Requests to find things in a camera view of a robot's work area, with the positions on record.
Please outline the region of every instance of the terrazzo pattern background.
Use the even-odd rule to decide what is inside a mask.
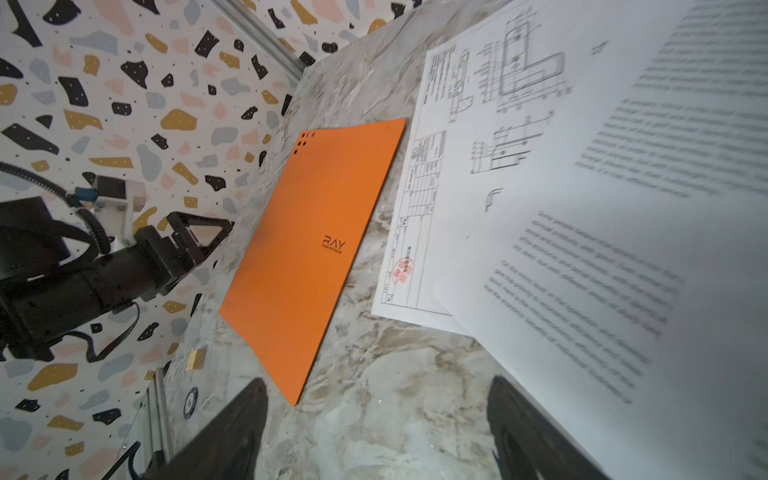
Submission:
[[[233,220],[295,85],[199,0],[0,0],[0,158],[66,189],[93,174],[144,182],[134,228],[180,210]],[[42,195],[0,175],[0,201]],[[198,229],[202,241],[216,231]],[[77,254],[81,244],[70,243]],[[152,371],[173,356],[220,251],[141,305],[101,362],[67,336],[50,363],[0,362],[0,480],[100,478],[118,456]],[[101,351],[136,309],[79,331]]]
[[[413,10],[422,0],[234,0],[306,65]]]

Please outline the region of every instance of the marble surface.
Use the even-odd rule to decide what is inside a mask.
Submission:
[[[177,452],[262,377],[270,408],[256,478],[498,478],[485,410],[503,368],[471,338],[370,314],[406,141],[296,407],[217,312],[300,132],[410,119],[425,52],[507,2],[426,2],[307,69],[167,374]],[[205,367],[187,372],[187,355],[201,347]],[[193,386],[197,409],[185,420]]]

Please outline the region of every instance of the circular label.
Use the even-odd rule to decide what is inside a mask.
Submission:
[[[197,387],[192,387],[192,390],[187,394],[187,399],[184,400],[184,418],[188,419],[194,413],[194,407],[197,405]]]

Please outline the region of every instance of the orange board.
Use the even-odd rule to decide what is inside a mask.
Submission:
[[[400,119],[302,132],[219,310],[291,405],[405,125]]]

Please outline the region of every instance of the document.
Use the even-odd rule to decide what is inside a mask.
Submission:
[[[650,0],[435,294],[614,479],[768,478],[768,2]]]
[[[524,177],[625,0],[515,0],[426,54],[372,313],[464,333],[432,295],[448,255]]]

